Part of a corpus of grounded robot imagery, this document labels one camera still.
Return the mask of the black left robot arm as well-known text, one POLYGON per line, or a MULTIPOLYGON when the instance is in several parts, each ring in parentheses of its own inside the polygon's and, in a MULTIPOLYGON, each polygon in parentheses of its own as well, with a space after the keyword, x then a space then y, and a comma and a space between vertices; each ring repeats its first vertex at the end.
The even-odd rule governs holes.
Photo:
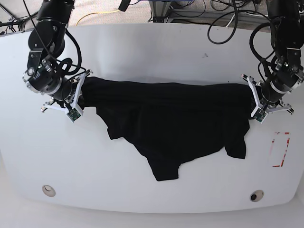
POLYGON ((301 47, 304 45, 304 10, 302 0, 266 1, 268 22, 259 25, 252 32, 249 46, 259 60, 258 67, 264 69, 262 81, 242 75, 252 90, 255 107, 251 117, 262 123, 268 114, 287 111, 293 114, 290 104, 284 104, 285 94, 301 86, 304 82, 304 67, 301 65, 301 47), (262 28, 270 27, 273 58, 270 62, 261 57, 254 48, 255 34, 262 28))

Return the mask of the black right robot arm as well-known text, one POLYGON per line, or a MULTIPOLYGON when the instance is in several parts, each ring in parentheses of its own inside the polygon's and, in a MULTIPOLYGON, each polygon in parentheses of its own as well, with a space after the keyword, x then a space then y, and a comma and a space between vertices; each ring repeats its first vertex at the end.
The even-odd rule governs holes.
POLYGON ((51 97, 43 104, 42 112, 47 109, 62 111, 72 122, 83 115, 78 100, 85 78, 92 73, 82 67, 80 46, 67 30, 74 3, 73 0, 43 1, 28 39, 30 52, 23 75, 29 90, 51 97), (65 36, 76 47, 76 64, 70 58, 58 59, 65 48, 65 36))

